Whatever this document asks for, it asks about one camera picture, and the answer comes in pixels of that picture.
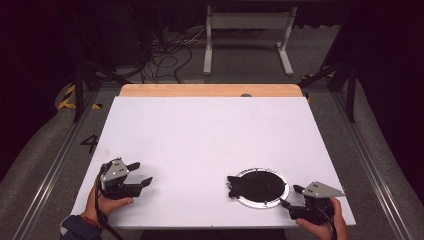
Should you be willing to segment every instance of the small black object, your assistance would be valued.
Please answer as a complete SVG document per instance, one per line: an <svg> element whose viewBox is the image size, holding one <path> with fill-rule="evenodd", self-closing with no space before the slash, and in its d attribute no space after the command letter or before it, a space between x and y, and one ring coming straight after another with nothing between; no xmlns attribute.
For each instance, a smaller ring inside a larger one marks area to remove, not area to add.
<svg viewBox="0 0 424 240"><path fill-rule="evenodd" d="M323 224L332 221L334 216L334 207L330 198L313 198L305 196L302 192L303 187L293 185L296 193L305 197L305 206L292 206L289 202L280 199L281 206L289 210L290 217L293 220L303 218L313 224Z"/></svg>
<svg viewBox="0 0 424 240"><path fill-rule="evenodd" d="M100 192L106 198L114 200L125 197L139 197L141 190L150 185L153 177L141 181L140 184L124 183L129 172L139 167L139 162L125 165L121 158L103 164L99 174L101 182Z"/></svg>

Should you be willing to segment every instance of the floor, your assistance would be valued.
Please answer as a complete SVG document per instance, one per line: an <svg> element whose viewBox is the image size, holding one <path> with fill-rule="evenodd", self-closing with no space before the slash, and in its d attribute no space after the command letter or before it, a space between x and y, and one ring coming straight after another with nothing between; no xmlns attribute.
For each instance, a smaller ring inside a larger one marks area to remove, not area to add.
<svg viewBox="0 0 424 240"><path fill-rule="evenodd" d="M190 31L195 36L203 28ZM189 47L155 55L139 74L128 76L132 66L118 74L134 83L298 83L316 73L338 27L293 29L287 53L294 75L288 77L275 48L275 31L224 31L214 33L212 74L203 70L204 37ZM169 33L169 39L176 36ZM390 152L358 81L355 123L344 113L345 89L330 93L325 78L303 89L327 146L357 225L349 226L350 239L422 239L424 208ZM64 86L57 105L70 86ZM73 122L75 110L58 109L22 150L1 182L0 232L2 239L58 239L59 224L70 213L93 152L81 143L100 137L113 98L120 85L103 79L99 92L86 92L87 111ZM68 100L75 102L73 96ZM93 104L101 108L92 108ZM124 239L140 239L142 230L119 230ZM104 239L114 239L104 231ZM287 239L315 239L300 228L286 229Z"/></svg>

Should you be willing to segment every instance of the dark background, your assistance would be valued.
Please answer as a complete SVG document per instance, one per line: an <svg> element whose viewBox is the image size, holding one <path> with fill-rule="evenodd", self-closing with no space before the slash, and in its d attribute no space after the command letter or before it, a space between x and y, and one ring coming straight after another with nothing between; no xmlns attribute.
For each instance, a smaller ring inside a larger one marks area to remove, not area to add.
<svg viewBox="0 0 424 240"><path fill-rule="evenodd" d="M205 22L204 6L137 7L132 14L122 5L80 6L71 15L55 3L7 0L0 8L0 179L34 133L56 114L55 98L72 80L80 57L110 70L115 65L140 64L149 58L157 19L162 27L180 32ZM300 7L295 26L341 25L347 10L345 6ZM348 25L334 42L327 63L356 51L358 36L368 37L365 51L358 53L358 79L398 164L423 202L422 10L411 0L361 9L352 21L356 24Z"/></svg>

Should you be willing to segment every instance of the black curtain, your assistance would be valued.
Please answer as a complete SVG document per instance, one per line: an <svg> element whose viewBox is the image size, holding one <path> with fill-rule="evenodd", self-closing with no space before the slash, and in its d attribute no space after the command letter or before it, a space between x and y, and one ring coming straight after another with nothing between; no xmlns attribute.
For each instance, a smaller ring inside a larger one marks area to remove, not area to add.
<svg viewBox="0 0 424 240"><path fill-rule="evenodd" d="M56 112L72 67L48 1L3 1L0 8L0 179Z"/></svg>
<svg viewBox="0 0 424 240"><path fill-rule="evenodd" d="M406 0L374 9L375 40L358 62L358 78L397 163L424 202L424 8Z"/></svg>

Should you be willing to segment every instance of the cable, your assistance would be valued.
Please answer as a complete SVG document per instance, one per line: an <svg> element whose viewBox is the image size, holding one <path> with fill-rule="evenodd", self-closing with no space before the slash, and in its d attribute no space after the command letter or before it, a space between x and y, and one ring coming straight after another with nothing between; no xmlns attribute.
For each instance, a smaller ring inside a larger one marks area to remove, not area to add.
<svg viewBox="0 0 424 240"><path fill-rule="evenodd" d="M96 208L96 214L97 214L97 220L99 221L100 225L102 225L104 228L106 228L106 230L108 230L116 239L118 240L124 240L121 235L119 235L119 233L113 229L109 223L108 223L108 218L107 216L102 213L102 211L100 211L99 208L99 185L101 185L100 182L100 175L101 175L102 170L100 170L99 174L97 175L96 178L96 187L94 189L94 206Z"/></svg>
<svg viewBox="0 0 424 240"><path fill-rule="evenodd" d="M320 212L330 223L331 229L333 231L333 234L331 236L332 240L337 240L337 229L336 226L334 225L334 221L332 218L330 218L323 210L313 206L313 205L309 205L308 207L313 208L314 210L317 210L318 212Z"/></svg>

